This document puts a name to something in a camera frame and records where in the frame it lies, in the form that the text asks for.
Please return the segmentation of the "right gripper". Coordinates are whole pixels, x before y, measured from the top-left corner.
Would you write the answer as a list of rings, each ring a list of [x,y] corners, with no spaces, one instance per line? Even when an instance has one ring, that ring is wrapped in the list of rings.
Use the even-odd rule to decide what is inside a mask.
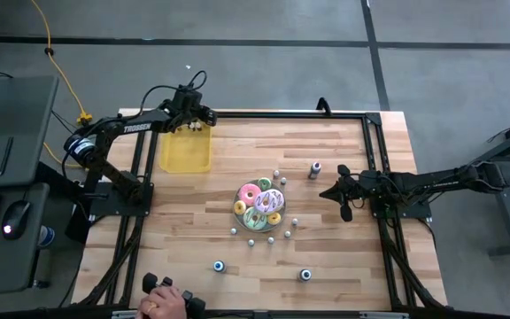
[[[352,210],[350,209],[349,201],[355,208],[362,208],[366,200],[371,204],[376,204],[383,197],[383,174],[380,171],[365,170],[360,173],[351,173],[346,165],[340,164],[337,166],[337,173],[339,174],[337,181],[333,186],[321,192],[320,197],[339,204],[340,216],[344,222],[352,221]],[[375,187],[370,192],[363,192],[352,176],[353,174],[374,176],[376,178]],[[351,190],[348,201],[345,195],[348,193],[350,186]]]

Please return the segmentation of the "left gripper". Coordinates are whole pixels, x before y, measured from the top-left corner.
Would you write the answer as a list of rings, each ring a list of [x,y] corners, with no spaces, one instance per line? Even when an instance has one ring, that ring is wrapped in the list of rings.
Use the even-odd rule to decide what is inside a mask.
[[[160,108],[168,116],[164,124],[165,130],[176,130],[192,121],[203,121],[209,127],[217,124],[217,113],[200,104],[182,104],[181,109],[176,109],[172,107],[171,100],[164,100]]]

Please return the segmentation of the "yellow plastic tray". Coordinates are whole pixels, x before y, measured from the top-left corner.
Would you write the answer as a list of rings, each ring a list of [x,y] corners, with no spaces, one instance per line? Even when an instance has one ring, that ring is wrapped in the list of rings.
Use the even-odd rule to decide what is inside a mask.
[[[205,173],[211,169],[212,128],[202,130],[182,125],[174,133],[161,135],[159,167],[170,174]]]

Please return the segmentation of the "purple iced drizzled donut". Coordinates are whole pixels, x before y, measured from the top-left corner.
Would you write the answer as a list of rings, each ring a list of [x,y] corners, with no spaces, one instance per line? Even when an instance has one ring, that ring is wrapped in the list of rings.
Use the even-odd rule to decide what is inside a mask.
[[[255,199],[253,207],[263,215],[273,214],[284,206],[284,195],[277,189],[261,192]]]

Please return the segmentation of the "pink sprinkled donut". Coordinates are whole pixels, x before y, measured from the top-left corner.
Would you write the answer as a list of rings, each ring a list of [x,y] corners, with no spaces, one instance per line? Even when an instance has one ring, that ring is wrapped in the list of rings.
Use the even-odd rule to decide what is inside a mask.
[[[261,193],[260,187],[255,183],[244,184],[238,192],[238,198],[247,206],[253,206],[254,200]]]

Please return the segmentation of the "mint drizzled donut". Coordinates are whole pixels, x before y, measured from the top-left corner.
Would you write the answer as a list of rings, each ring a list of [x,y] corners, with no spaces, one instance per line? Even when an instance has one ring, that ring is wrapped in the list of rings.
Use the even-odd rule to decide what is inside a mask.
[[[249,230],[262,230],[267,225],[267,216],[249,207],[243,214],[243,224]]]

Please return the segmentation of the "gray plate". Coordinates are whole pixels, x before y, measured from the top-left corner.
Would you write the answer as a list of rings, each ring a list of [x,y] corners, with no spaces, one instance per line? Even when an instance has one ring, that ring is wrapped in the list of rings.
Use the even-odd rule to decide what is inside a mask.
[[[247,182],[247,183],[255,183],[255,184],[257,184],[257,182],[258,182],[258,179],[254,179],[254,180],[251,180],[251,181],[249,181],[249,182]],[[233,197],[233,200],[232,200],[232,204],[233,204],[233,205],[232,205],[232,215],[234,215],[234,216],[235,216],[235,218],[236,218],[237,222],[238,222],[238,223],[239,223],[239,224],[240,224],[243,228],[245,228],[245,229],[247,229],[247,230],[249,230],[249,231],[252,231],[252,232],[262,233],[262,232],[268,232],[268,231],[270,231],[270,230],[273,230],[273,229],[277,228],[277,227],[278,227],[278,226],[279,226],[279,225],[283,222],[284,217],[285,217],[285,214],[286,214],[287,199],[286,199],[286,197],[285,197],[285,193],[284,193],[284,191],[282,190],[282,188],[281,188],[279,185],[277,185],[276,183],[274,183],[273,181],[272,181],[272,183],[273,183],[273,186],[272,186],[272,188],[271,188],[271,189],[277,189],[277,190],[281,191],[281,192],[283,193],[283,195],[284,195],[284,199],[285,199],[284,206],[283,206],[280,210],[276,211],[276,212],[280,213],[280,214],[281,214],[281,216],[282,216],[282,220],[281,220],[281,222],[280,222],[279,224],[276,224],[276,225],[270,225],[270,224],[268,224],[268,223],[267,223],[267,225],[266,225],[266,226],[265,226],[262,230],[249,230],[248,228],[246,228],[246,227],[244,226],[244,224],[243,224],[243,214],[242,214],[242,215],[237,215],[237,214],[235,214],[235,213],[234,213],[234,210],[233,210],[234,203],[235,203],[237,200],[240,200],[240,199],[238,198],[238,192],[239,192],[239,189],[243,186],[243,185],[242,185],[242,186],[241,186],[241,187],[240,187],[240,188],[236,191],[236,194],[235,194],[235,195],[234,195],[234,197]]]

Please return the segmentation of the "gray side desk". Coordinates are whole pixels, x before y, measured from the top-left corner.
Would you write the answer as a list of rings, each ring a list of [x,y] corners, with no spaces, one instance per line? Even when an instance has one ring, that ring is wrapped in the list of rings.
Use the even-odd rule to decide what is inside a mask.
[[[0,79],[0,165],[8,137],[11,156],[0,176],[0,293],[19,292],[33,280],[37,242],[50,187],[36,180],[58,80],[50,77]],[[31,203],[27,226],[19,239],[1,231],[4,212],[18,200]]]

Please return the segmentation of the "blue and white bottle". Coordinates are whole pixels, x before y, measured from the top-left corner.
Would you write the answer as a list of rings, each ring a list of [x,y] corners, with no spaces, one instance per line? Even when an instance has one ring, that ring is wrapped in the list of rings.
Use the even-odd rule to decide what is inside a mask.
[[[55,230],[51,227],[42,225],[39,232],[39,238],[37,246],[39,248],[48,247],[56,236]]]

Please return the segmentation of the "black pen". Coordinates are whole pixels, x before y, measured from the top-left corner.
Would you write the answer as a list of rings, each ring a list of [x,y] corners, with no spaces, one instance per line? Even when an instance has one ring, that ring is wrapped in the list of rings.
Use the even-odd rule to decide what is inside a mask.
[[[4,156],[2,158],[1,165],[0,165],[0,176],[2,176],[5,173],[9,158],[11,156],[13,143],[14,143],[14,136],[8,137],[7,144],[4,149]]]

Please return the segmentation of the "person's hand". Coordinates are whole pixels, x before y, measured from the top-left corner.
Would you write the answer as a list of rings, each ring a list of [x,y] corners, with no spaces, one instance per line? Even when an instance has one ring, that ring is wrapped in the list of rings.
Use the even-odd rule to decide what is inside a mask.
[[[144,297],[135,319],[187,319],[185,301],[174,286],[160,286]]]

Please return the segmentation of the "black computer mouse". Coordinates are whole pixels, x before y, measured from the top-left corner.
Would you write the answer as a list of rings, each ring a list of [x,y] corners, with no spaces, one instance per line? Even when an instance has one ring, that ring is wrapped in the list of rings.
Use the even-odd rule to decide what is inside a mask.
[[[1,231],[4,239],[19,239],[27,226],[31,203],[24,199],[11,203],[4,212]]]

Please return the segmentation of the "black aluminium table frame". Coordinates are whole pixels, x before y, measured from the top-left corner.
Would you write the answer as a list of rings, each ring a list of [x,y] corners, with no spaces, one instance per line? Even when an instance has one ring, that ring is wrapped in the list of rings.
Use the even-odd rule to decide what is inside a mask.
[[[311,180],[314,162],[321,171]],[[218,310],[389,309],[378,224],[370,207],[354,208],[352,221],[344,222],[337,203],[320,197],[335,182],[340,164],[354,172],[383,165],[414,171],[404,115],[221,113],[212,130],[208,172],[152,169],[154,196],[135,279],[149,272],[169,276]],[[233,197],[244,183],[275,170],[287,179],[284,220],[267,234],[251,233],[232,215]],[[248,246],[250,239],[254,246]],[[225,272],[213,270],[217,260],[225,263]],[[312,271],[308,282],[298,280],[303,268]]]

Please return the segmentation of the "black frame bracket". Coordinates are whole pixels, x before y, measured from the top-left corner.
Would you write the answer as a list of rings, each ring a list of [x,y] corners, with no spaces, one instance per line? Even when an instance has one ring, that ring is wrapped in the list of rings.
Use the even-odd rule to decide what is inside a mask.
[[[319,98],[315,110],[320,111],[324,116],[329,117],[332,115],[331,108],[330,108],[329,103],[325,97]]]

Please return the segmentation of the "silver table edge bracket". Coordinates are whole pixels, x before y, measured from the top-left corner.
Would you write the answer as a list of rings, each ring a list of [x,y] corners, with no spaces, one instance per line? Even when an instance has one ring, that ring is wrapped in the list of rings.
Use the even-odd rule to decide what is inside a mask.
[[[113,311],[109,319],[154,319],[152,314],[145,314],[137,309]]]
[[[359,319],[410,319],[408,313],[363,311],[359,313]]]

